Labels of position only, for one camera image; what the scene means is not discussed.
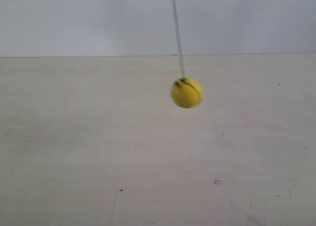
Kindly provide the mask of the yellow tennis ball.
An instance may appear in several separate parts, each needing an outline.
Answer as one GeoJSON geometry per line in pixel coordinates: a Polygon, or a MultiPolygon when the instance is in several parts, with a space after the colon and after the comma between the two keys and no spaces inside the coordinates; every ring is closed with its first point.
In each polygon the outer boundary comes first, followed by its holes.
{"type": "Polygon", "coordinates": [[[173,82],[170,94],[173,102],[184,109],[193,108],[202,102],[202,86],[190,77],[173,82]]]}

